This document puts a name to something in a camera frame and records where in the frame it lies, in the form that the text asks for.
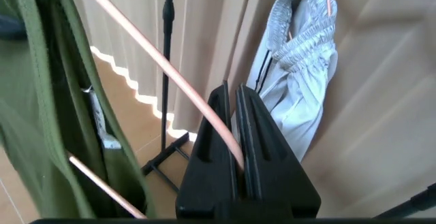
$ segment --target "beige curtain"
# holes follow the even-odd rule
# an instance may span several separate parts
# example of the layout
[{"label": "beige curtain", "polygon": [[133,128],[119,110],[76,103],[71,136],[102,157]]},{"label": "beige curtain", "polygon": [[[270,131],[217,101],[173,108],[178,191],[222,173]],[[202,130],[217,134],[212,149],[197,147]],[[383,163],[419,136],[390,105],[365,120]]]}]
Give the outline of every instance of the beige curtain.
[{"label": "beige curtain", "polygon": [[[162,8],[165,0],[111,0],[151,42],[163,51]],[[97,57],[138,90],[138,99],[161,110],[162,72],[94,0],[75,0]],[[247,79],[274,0],[174,0],[171,63],[205,99],[228,80],[231,99]],[[201,114],[177,89],[169,86],[172,127],[198,130]]]},{"label": "beige curtain", "polygon": [[[164,0],[113,1],[162,50]],[[231,95],[247,79],[273,1],[174,0],[171,62],[204,98],[223,79]],[[159,98],[152,60],[93,0],[76,3],[91,44],[139,98]],[[302,164],[321,217],[371,217],[436,182],[436,0],[337,3],[339,63]],[[199,112],[173,84],[169,109],[174,127],[197,130]]]}]

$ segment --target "brown floor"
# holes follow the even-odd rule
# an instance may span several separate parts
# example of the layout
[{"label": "brown floor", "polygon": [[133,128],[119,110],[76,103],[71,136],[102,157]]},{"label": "brown floor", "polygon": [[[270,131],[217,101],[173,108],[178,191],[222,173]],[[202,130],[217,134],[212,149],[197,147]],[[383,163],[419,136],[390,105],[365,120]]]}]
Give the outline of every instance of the brown floor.
[{"label": "brown floor", "polygon": [[[153,116],[151,105],[140,103],[134,98],[124,77],[115,74],[111,66],[96,61],[106,95],[118,121],[133,148],[139,165],[144,165],[160,150],[160,119]],[[167,145],[174,141],[167,135]],[[183,150],[190,154],[192,143],[184,145]],[[173,154],[160,166],[160,169],[179,186],[187,161],[178,153]],[[146,181],[153,193],[153,201],[159,218],[173,218],[175,192],[152,172]],[[2,223],[29,223],[38,219],[38,213],[18,174],[10,165],[4,151],[0,148],[0,220]]]}]

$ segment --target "black pole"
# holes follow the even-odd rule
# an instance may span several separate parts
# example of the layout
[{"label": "black pole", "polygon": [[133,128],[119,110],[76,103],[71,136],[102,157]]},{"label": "black pole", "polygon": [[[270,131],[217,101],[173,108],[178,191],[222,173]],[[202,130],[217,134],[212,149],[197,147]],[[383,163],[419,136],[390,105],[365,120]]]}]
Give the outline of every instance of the black pole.
[{"label": "black pole", "polygon": [[403,218],[435,206],[436,183],[429,186],[427,190],[413,196],[410,200],[379,214],[375,218]]},{"label": "black pole", "polygon": [[[163,55],[170,60],[172,22],[174,21],[174,4],[172,0],[165,0],[163,5]],[[162,124],[161,124],[161,152],[166,147],[166,114],[168,111],[168,76],[163,73],[162,79]]]}]

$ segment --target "grout line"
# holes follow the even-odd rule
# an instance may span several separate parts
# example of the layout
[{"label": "grout line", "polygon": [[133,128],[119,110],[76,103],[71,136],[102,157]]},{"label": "grout line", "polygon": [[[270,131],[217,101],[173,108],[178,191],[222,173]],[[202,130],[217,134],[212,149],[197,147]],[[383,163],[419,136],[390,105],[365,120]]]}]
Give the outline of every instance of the grout line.
[{"label": "grout line", "polygon": [[7,197],[9,198],[9,201],[11,201],[11,204],[14,207],[15,212],[18,215],[18,218],[20,218],[21,223],[25,224],[25,221],[22,219],[20,212],[18,211],[17,207],[15,206],[14,200],[12,200],[11,195],[9,195],[9,193],[7,192],[7,189],[6,189],[5,185],[3,184],[3,182],[1,181],[1,179],[0,179],[0,184],[3,187],[3,189],[5,190],[5,193],[6,193]]},{"label": "grout line", "polygon": [[138,150],[135,151],[135,154],[138,153],[139,151],[141,151],[144,147],[148,146],[151,142],[154,142],[157,138],[160,138],[161,136],[158,135],[156,136],[156,138],[150,140],[149,142],[147,142],[144,146],[141,146]]}]

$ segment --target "green garment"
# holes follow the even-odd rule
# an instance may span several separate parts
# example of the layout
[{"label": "green garment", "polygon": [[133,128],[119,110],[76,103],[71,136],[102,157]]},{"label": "green garment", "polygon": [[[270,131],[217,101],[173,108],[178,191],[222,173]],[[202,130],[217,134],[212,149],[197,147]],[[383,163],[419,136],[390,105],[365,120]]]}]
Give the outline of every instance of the green garment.
[{"label": "green garment", "polygon": [[[72,0],[0,0],[25,23],[27,40],[0,40],[0,142],[43,218],[131,217],[69,163],[77,156],[138,210],[154,217],[144,176],[105,96]],[[97,133],[92,87],[106,130]]]}]

